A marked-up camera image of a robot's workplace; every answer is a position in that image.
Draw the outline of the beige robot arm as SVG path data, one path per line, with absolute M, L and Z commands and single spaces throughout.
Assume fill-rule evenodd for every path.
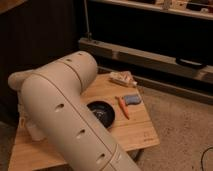
M 95 80 L 97 63 L 77 51 L 8 78 L 26 113 L 74 171 L 140 171 L 81 100 Z

